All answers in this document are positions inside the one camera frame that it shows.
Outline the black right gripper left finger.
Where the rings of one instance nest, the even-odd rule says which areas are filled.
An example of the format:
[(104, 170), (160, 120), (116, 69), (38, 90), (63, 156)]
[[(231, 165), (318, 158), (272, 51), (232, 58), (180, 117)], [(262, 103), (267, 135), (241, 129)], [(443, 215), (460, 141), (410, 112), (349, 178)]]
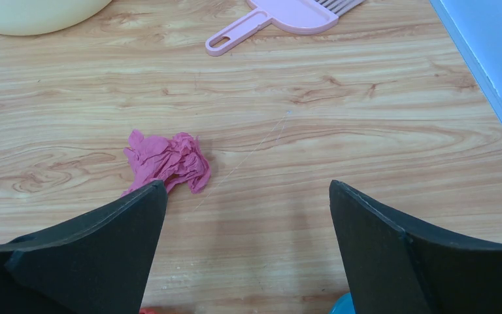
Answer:
[(154, 181), (0, 244), (0, 313), (137, 313), (167, 198)]

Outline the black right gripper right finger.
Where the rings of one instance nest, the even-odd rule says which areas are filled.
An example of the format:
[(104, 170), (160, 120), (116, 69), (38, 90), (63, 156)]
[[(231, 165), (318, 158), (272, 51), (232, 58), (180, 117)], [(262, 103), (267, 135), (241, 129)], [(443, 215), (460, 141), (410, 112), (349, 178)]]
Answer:
[(502, 243), (459, 234), (340, 181), (329, 207), (356, 313), (502, 313)]

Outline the cream plastic bucket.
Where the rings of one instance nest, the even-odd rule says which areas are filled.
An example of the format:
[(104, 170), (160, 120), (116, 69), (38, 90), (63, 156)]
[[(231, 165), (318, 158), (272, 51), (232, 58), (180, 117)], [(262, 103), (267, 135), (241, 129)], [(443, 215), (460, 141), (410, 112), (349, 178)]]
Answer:
[(59, 31), (87, 20), (110, 0), (96, 1), (0, 1), (0, 34), (40, 35)]

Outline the pink hand brush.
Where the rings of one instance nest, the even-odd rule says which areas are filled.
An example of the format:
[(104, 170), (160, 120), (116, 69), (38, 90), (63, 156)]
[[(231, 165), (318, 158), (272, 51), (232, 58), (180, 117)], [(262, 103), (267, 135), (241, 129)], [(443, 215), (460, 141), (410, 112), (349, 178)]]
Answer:
[(252, 11), (207, 39), (210, 56), (221, 56), (266, 26), (297, 35), (315, 35), (337, 25), (339, 18), (362, 0), (248, 1)]

